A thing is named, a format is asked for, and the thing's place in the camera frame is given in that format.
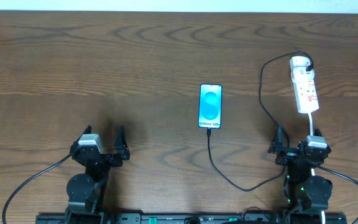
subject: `wooden table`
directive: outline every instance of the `wooden table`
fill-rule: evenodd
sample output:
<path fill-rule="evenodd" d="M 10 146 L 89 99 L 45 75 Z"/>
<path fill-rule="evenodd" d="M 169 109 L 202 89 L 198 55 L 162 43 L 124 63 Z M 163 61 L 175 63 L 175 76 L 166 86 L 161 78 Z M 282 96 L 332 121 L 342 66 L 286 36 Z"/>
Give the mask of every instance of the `wooden table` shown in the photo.
<path fill-rule="evenodd" d="M 280 209 L 283 179 L 240 192 L 211 167 L 197 127 L 200 83 L 224 89 L 222 128 L 212 132 L 217 166 L 242 187 L 277 175 L 267 154 L 274 124 L 259 106 L 261 66 L 304 50 L 314 59 L 320 109 L 333 152 L 325 166 L 358 180 L 358 15 L 0 11 L 0 222 L 5 201 L 36 172 L 68 154 L 90 124 L 106 148 L 126 129 L 130 161 L 111 171 L 106 206 L 145 213 Z M 289 57 L 265 70 L 263 101 L 304 140 Z M 8 223 L 33 223 L 67 206 L 73 160 L 26 185 Z M 330 212 L 358 216 L 358 186 L 332 180 Z"/>

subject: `wood grain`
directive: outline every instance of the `wood grain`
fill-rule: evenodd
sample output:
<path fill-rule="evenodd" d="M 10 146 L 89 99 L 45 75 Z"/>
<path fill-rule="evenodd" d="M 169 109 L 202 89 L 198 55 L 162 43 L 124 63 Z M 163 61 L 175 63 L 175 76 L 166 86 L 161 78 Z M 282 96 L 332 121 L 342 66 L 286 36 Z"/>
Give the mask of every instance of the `wood grain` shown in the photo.
<path fill-rule="evenodd" d="M 243 187 L 279 173 L 267 154 L 274 125 L 257 99 L 259 72 L 295 50 L 315 62 L 314 125 L 333 149 L 325 166 L 358 180 L 358 15 L 0 11 L 0 222 L 13 190 L 65 156 L 88 124 L 106 148 L 118 125 L 126 128 L 131 160 L 111 172 L 108 208 L 285 206 L 282 179 L 244 193 L 218 176 L 196 122 L 200 83 L 220 83 L 217 166 Z M 288 59 L 267 67 L 263 101 L 296 144 L 308 118 L 296 112 Z M 63 212 L 67 181 L 83 171 L 69 160 L 31 182 L 12 201 L 8 223 Z M 317 172 L 334 183 L 329 211 L 352 222 L 358 187 Z"/>

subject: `phone screen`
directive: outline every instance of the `phone screen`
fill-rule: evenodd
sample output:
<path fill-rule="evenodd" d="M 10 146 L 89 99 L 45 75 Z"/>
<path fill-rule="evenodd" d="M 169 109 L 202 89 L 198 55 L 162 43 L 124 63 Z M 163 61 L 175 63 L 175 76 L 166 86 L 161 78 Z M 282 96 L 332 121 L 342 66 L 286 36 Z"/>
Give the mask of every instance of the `phone screen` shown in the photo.
<path fill-rule="evenodd" d="M 222 116 L 222 86 L 201 84 L 198 127 L 220 128 Z"/>

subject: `black cable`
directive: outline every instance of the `black cable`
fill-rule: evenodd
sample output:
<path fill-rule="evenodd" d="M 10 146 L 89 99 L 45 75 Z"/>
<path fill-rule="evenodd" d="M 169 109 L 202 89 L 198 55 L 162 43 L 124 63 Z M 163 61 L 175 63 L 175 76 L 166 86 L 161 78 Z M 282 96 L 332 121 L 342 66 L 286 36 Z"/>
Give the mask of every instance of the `black cable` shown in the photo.
<path fill-rule="evenodd" d="M 292 52 L 292 53 L 288 53 L 288 54 L 284 54 L 284 55 L 281 55 L 281 56 L 278 56 L 276 58 L 273 58 L 271 60 L 269 60 L 268 62 L 266 62 L 264 64 L 264 66 L 262 66 L 262 69 L 260 70 L 260 83 L 259 83 L 259 104 L 260 106 L 262 107 L 262 109 L 267 113 L 267 115 L 270 117 L 270 119 L 272 119 L 272 121 L 278 126 L 278 122 L 276 121 L 276 119 L 274 119 L 274 117 L 266 110 L 265 106 L 263 105 L 262 103 L 262 97 L 261 97 L 261 93 L 262 93 L 262 80 L 263 80 L 263 72 L 264 72 L 264 68 L 265 66 L 270 63 L 270 62 L 273 62 L 277 59 L 280 59 L 282 57 L 286 57 L 288 55 L 294 55 L 294 54 L 304 54 L 306 55 L 309 59 L 310 59 L 310 65 L 306 68 L 306 71 L 311 71 L 313 69 L 313 59 L 311 59 L 310 55 L 308 55 L 306 52 L 302 52 L 302 51 L 299 51 L 299 52 Z M 282 128 L 283 130 L 283 133 L 287 139 L 287 147 L 290 147 L 290 137 L 288 136 L 287 132 L 284 130 L 284 128 Z"/>
<path fill-rule="evenodd" d="M 16 190 L 12 193 L 12 195 L 8 198 L 8 200 L 5 203 L 4 206 L 4 210 L 2 211 L 2 223 L 6 224 L 6 210 L 7 207 L 9 205 L 9 203 L 11 202 L 11 200 L 13 199 L 13 197 L 20 191 L 21 188 L 23 188 L 26 184 L 28 184 L 31 180 L 34 180 L 35 178 L 39 177 L 40 175 L 50 171 L 51 169 L 55 168 L 56 166 L 59 166 L 61 163 L 63 163 L 64 161 L 66 161 L 68 158 L 71 157 L 71 154 L 67 155 L 66 157 L 64 157 L 62 160 L 60 160 L 59 162 L 57 162 L 56 164 L 44 169 L 43 171 L 39 172 L 38 174 L 33 175 L 32 177 L 28 178 L 25 182 L 23 182 L 23 184 L 21 184 L 18 188 L 16 188 Z"/>
<path fill-rule="evenodd" d="M 264 213 L 264 211 L 262 209 L 260 209 L 259 207 L 256 207 L 256 206 L 252 206 L 252 207 L 249 207 L 247 208 L 241 215 L 241 219 L 245 220 L 245 217 L 244 215 L 247 214 L 248 210 L 250 210 L 251 208 L 256 208 L 256 209 L 259 209 L 260 212 L 262 212 L 262 214 L 264 214 L 264 216 L 267 218 L 267 220 L 269 220 L 268 216 Z"/>
<path fill-rule="evenodd" d="M 331 169 L 322 167 L 322 166 L 320 166 L 319 164 L 317 164 L 317 163 L 311 161 L 309 158 L 307 158 L 306 153 L 305 153 L 305 151 L 304 151 L 303 149 L 301 150 L 301 152 L 302 152 L 302 154 L 303 154 L 303 157 L 305 158 L 305 161 L 306 161 L 309 165 L 311 165 L 311 166 L 313 166 L 313 167 L 317 167 L 317 168 L 319 168 L 319 169 L 322 169 L 322 170 L 324 170 L 324 171 L 326 171 L 326 172 L 329 172 L 330 174 L 334 174 L 334 175 L 337 175 L 337 176 L 339 176 L 339 177 L 342 177 L 343 179 L 348 180 L 348 181 L 350 181 L 350 182 L 352 182 L 353 184 L 356 184 L 356 185 L 358 186 L 358 181 L 356 181 L 355 179 L 353 179 L 353 178 L 351 178 L 351 177 L 348 177 L 348 176 L 346 176 L 346 175 L 344 175 L 344 174 L 338 173 L 338 172 L 336 172 L 336 171 L 333 171 L 333 170 L 331 170 Z M 356 220 L 354 220 L 354 222 L 352 222 L 352 224 L 356 224 L 356 223 L 358 223 L 358 217 L 356 218 Z"/>
<path fill-rule="evenodd" d="M 215 166 L 215 164 L 214 164 L 214 162 L 213 162 L 213 160 L 212 160 L 211 148 L 210 148 L 210 146 L 209 146 L 209 139 L 210 139 L 210 137 L 211 137 L 211 129 L 208 128 L 208 129 L 206 130 L 206 135 L 207 135 L 207 137 L 208 137 L 208 154 L 209 154 L 209 160 L 211 161 L 212 167 L 214 167 L 215 171 L 218 172 L 218 174 L 220 174 L 225 180 L 227 180 L 231 185 L 233 185 L 233 187 L 235 187 L 235 188 L 237 188 L 237 189 L 239 189 L 239 190 L 241 190 L 241 191 L 243 191 L 243 192 L 250 192 L 251 190 L 255 190 L 256 188 L 258 188 L 258 187 L 260 187 L 260 186 L 266 184 L 266 183 L 269 182 L 269 181 L 275 180 L 275 179 L 281 177 L 281 176 L 284 174 L 285 166 L 284 166 L 283 170 L 281 171 L 281 173 L 278 174 L 277 176 L 272 177 L 272 178 L 270 178 L 270 179 L 267 179 L 267 180 L 263 181 L 262 183 L 256 185 L 255 187 L 252 187 L 252 188 L 250 188 L 250 189 L 243 189 L 243 188 L 237 186 L 235 183 L 231 182 L 231 180 L 229 180 L 225 175 L 223 175 L 223 174 L 221 173 L 221 171 L 219 171 L 218 168 L 216 168 L 216 166 Z"/>

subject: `white background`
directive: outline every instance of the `white background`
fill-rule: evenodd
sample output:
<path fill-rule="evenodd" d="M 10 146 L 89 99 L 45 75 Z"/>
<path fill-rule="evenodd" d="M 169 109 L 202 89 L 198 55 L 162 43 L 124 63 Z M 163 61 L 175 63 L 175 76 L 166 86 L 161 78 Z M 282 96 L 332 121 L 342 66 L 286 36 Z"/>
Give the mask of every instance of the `white background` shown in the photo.
<path fill-rule="evenodd" d="M 0 0 L 0 10 L 358 13 L 358 0 Z"/>

